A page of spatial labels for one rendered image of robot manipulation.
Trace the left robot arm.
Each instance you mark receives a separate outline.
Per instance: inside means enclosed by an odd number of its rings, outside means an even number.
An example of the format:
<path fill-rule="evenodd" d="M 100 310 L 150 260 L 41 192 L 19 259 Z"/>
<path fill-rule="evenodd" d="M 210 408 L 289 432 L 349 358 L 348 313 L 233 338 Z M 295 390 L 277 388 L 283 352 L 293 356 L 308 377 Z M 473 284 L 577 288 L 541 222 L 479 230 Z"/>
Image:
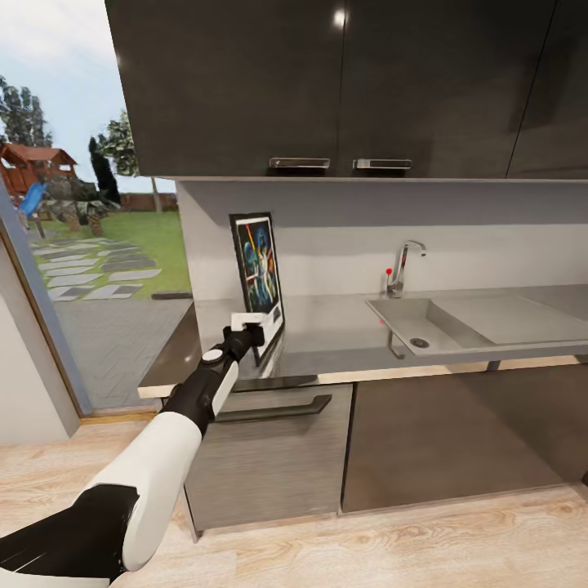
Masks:
<path fill-rule="evenodd" d="M 264 313 L 232 313 L 225 341 L 201 356 L 153 421 L 66 510 L 0 538 L 0 588 L 109 588 L 159 548 L 195 453 L 238 377 L 265 346 Z"/>

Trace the poster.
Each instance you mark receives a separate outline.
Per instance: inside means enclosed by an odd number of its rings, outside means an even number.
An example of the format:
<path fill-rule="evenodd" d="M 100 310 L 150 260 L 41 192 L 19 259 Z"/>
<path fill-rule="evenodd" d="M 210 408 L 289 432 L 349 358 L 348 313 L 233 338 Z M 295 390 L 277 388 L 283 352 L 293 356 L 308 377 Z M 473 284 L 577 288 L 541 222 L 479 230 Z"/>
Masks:
<path fill-rule="evenodd" d="M 269 353 L 285 325 L 271 213 L 229 215 L 246 313 L 268 315 L 263 327 L 265 346 L 253 346 L 256 366 Z"/>

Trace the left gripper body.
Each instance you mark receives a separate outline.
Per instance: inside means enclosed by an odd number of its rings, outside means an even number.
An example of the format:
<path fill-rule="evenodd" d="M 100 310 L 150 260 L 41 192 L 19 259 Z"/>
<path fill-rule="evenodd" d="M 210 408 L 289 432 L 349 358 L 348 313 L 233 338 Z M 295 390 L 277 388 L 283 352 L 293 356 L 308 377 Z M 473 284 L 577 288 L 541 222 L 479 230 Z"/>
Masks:
<path fill-rule="evenodd" d="M 242 343 L 243 351 L 248 351 L 253 346 L 265 346 L 263 327 L 248 324 L 242 332 L 232 332 L 230 326 L 223 329 L 225 340 L 237 340 Z"/>

